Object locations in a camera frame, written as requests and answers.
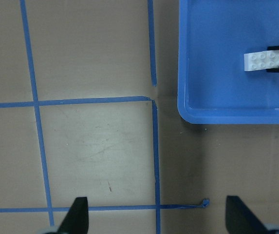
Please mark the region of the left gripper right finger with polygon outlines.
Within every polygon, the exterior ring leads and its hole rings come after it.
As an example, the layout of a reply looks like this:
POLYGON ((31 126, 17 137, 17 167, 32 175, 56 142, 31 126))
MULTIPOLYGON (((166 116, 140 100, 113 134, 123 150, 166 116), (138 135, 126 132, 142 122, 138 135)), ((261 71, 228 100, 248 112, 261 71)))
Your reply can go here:
POLYGON ((229 234, 266 234, 267 228, 236 195, 226 197, 226 229, 229 234))

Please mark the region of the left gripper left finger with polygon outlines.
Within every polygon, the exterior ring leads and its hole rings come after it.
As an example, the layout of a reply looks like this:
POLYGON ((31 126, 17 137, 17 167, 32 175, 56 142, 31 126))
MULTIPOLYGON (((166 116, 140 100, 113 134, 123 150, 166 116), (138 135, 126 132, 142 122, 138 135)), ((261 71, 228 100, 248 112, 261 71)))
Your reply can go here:
POLYGON ((58 234, 87 234, 89 212, 87 197, 77 197, 57 230, 58 234))

